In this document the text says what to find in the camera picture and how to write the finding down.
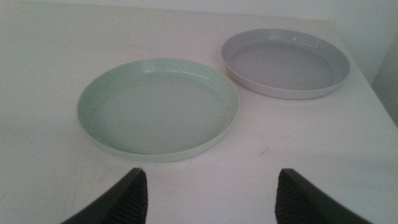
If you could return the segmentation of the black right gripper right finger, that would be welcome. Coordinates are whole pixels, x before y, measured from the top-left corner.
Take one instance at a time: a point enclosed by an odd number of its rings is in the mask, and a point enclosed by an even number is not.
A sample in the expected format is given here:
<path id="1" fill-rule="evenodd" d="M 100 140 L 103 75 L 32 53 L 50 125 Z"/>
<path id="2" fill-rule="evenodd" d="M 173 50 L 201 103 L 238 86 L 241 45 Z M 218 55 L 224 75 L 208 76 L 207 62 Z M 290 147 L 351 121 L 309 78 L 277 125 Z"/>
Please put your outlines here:
<path id="1" fill-rule="evenodd" d="M 278 224 L 370 224 L 294 169 L 282 169 L 275 200 Z"/>

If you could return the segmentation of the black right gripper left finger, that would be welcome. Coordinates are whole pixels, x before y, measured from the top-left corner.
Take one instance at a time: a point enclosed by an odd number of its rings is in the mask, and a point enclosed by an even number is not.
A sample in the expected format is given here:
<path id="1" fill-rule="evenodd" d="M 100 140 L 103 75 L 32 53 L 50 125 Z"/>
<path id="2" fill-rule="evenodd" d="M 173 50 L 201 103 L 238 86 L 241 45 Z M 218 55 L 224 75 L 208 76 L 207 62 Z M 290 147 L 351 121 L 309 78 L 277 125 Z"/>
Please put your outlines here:
<path id="1" fill-rule="evenodd" d="M 145 223 L 148 209 L 146 173 L 133 168 L 99 198 L 64 224 Z"/>

